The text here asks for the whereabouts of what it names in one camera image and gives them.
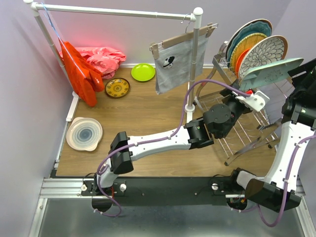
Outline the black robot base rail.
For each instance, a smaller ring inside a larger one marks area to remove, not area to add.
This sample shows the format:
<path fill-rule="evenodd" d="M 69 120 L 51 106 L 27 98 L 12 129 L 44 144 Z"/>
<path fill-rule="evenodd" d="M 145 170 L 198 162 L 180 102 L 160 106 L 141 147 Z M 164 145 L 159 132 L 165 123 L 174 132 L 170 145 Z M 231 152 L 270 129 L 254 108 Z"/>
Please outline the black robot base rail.
<path fill-rule="evenodd" d="M 176 206 L 245 204 L 244 189 L 229 176 L 212 177 L 118 177 L 107 188 L 99 188 L 97 179 L 85 179 L 83 196 L 92 197 L 94 204 L 111 203 L 121 206 Z"/>

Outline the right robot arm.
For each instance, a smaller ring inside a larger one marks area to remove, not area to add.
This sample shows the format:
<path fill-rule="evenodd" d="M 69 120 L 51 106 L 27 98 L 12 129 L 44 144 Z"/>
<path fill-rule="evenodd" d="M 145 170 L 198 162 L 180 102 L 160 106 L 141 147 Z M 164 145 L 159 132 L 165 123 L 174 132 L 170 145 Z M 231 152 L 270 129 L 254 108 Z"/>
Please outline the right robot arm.
<path fill-rule="evenodd" d="M 316 61 L 288 73 L 294 91 L 281 110 L 281 138 L 272 167 L 263 180 L 237 168 L 227 181 L 230 192 L 237 194 L 244 189 L 247 200 L 278 213 L 296 208 L 301 202 L 295 194 L 298 170 L 316 130 Z"/>

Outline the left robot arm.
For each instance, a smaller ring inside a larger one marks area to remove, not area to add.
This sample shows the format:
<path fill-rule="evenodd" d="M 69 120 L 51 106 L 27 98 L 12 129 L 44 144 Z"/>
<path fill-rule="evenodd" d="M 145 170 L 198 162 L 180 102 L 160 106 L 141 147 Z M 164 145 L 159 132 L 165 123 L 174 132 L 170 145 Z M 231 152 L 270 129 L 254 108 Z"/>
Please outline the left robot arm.
<path fill-rule="evenodd" d="M 119 132 L 112 143 L 108 156 L 99 165 L 93 190 L 104 195 L 116 178 L 133 171 L 133 162 L 162 152 L 200 149 L 213 145 L 215 139 L 225 138 L 242 114 L 251 111 L 247 103 L 254 100 L 253 90 L 241 92 L 227 88 L 222 91 L 222 103 L 212 106 L 203 116 L 176 129 L 146 136 L 127 136 Z"/>

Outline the woven bamboo plate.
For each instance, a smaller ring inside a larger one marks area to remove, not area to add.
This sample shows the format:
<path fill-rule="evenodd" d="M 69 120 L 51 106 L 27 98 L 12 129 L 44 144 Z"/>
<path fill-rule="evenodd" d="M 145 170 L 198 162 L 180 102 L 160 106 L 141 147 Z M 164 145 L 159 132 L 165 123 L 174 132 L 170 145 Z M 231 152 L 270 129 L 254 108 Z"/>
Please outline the woven bamboo plate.
<path fill-rule="evenodd" d="M 230 68 L 234 68 L 240 55 L 247 49 L 251 49 L 255 44 L 265 39 L 263 33 L 252 33 L 244 37 L 234 48 L 230 57 Z"/>

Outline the light blue divided tray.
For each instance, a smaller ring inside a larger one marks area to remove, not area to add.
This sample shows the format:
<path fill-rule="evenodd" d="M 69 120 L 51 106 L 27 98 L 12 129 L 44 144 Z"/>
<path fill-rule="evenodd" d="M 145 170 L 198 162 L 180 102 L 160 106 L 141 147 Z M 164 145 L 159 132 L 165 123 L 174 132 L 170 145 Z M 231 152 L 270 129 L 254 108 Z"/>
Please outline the light blue divided tray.
<path fill-rule="evenodd" d="M 283 59 L 248 69 L 241 77 L 239 90 L 247 91 L 287 79 L 288 71 L 299 67 L 303 61 L 303 58 Z"/>

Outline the orange plastic plate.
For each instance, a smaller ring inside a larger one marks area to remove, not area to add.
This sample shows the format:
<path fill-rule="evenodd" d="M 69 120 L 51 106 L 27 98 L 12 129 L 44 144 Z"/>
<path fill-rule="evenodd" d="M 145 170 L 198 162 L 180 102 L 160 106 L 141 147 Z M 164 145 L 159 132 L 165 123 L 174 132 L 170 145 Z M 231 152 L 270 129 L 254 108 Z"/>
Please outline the orange plastic plate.
<path fill-rule="evenodd" d="M 246 49 L 245 51 L 243 51 L 243 52 L 241 53 L 241 55 L 239 56 L 239 58 L 237 59 L 236 66 L 235 66 L 235 73 L 236 73 L 236 76 L 238 76 L 238 72 L 239 72 L 241 63 L 242 63 L 242 61 L 243 61 L 245 55 L 248 53 L 249 50 L 250 50 L 250 48 L 248 48 L 248 49 Z"/>

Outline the brown rim floral plate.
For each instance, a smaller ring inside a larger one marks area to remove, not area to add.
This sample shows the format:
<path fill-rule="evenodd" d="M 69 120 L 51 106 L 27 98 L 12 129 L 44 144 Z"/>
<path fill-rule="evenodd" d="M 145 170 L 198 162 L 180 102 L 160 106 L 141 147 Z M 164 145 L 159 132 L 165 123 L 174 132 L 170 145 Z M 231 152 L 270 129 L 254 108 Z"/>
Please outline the brown rim floral plate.
<path fill-rule="evenodd" d="M 275 35 L 263 39 L 254 45 L 243 58 L 238 70 L 238 77 L 242 79 L 249 69 L 283 60 L 287 50 L 288 42 L 283 36 Z"/>

